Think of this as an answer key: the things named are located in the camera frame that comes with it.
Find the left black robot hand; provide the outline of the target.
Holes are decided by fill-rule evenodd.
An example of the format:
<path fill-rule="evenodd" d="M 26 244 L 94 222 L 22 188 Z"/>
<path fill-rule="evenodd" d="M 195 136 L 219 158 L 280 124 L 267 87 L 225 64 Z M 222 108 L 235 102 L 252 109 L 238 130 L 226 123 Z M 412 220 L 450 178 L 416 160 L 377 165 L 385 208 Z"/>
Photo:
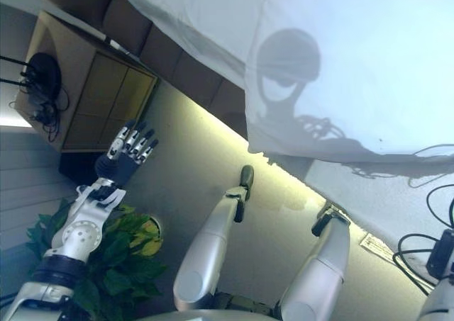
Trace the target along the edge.
<path fill-rule="evenodd" d="M 128 183 L 159 143 L 158 139 L 153 139 L 155 131 L 146 127 L 146 121 L 136 124 L 135 120 L 130 120 L 118 131 L 107 152 L 95 162 L 94 170 L 99 178 L 117 187 Z"/>

